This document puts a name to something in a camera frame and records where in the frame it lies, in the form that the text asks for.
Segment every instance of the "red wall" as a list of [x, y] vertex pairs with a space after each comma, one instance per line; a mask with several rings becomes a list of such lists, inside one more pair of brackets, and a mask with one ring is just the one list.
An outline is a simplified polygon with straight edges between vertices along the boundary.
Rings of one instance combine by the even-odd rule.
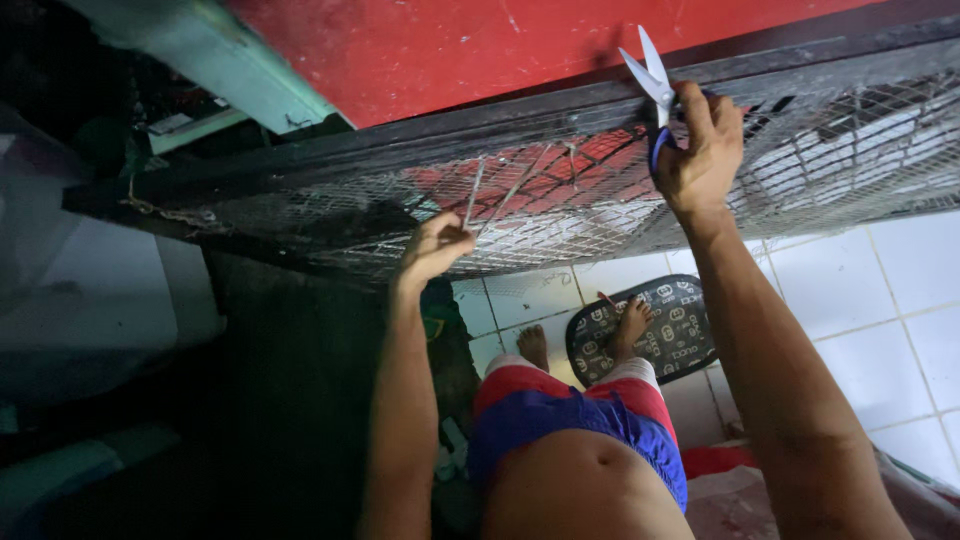
[[357, 127], [877, 0], [228, 0]]

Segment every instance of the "wire mesh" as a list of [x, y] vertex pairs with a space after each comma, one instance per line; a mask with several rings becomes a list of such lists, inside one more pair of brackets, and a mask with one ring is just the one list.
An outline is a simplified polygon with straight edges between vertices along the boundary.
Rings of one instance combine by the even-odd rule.
[[[776, 103], [733, 97], [750, 106], [728, 199], [746, 239], [960, 208], [960, 81], [951, 71]], [[683, 125], [674, 135], [685, 146]], [[491, 276], [685, 245], [646, 153], [643, 127], [629, 125], [194, 210], [215, 216], [217, 231], [267, 237], [384, 282], [417, 224], [453, 209], [479, 236], [451, 276]]]

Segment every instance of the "bare belly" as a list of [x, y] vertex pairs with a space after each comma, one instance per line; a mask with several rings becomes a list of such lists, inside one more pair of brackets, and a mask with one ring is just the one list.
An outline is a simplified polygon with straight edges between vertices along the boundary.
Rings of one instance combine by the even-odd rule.
[[693, 538], [653, 468], [620, 441], [560, 430], [508, 454], [487, 496], [484, 538]]

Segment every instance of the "blue scissor handle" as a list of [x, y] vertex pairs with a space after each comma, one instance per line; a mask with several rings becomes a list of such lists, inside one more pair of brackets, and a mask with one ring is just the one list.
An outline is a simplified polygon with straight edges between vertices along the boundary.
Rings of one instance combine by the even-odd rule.
[[654, 177], [657, 174], [660, 148], [665, 144], [668, 148], [677, 150], [677, 140], [670, 133], [670, 128], [658, 128], [656, 132], [650, 133], [650, 136], [647, 137], [647, 143], [647, 166], [650, 167], [650, 176]]

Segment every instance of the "black doormat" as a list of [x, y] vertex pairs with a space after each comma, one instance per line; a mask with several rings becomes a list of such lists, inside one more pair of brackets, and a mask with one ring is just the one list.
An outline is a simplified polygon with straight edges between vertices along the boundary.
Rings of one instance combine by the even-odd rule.
[[653, 310], [654, 320], [634, 344], [634, 353], [653, 364], [657, 383], [679, 379], [717, 359], [700, 279], [673, 274], [611, 295], [612, 303], [598, 300], [570, 319], [566, 355], [584, 387], [613, 369], [607, 341], [620, 323], [623, 308], [637, 295]]

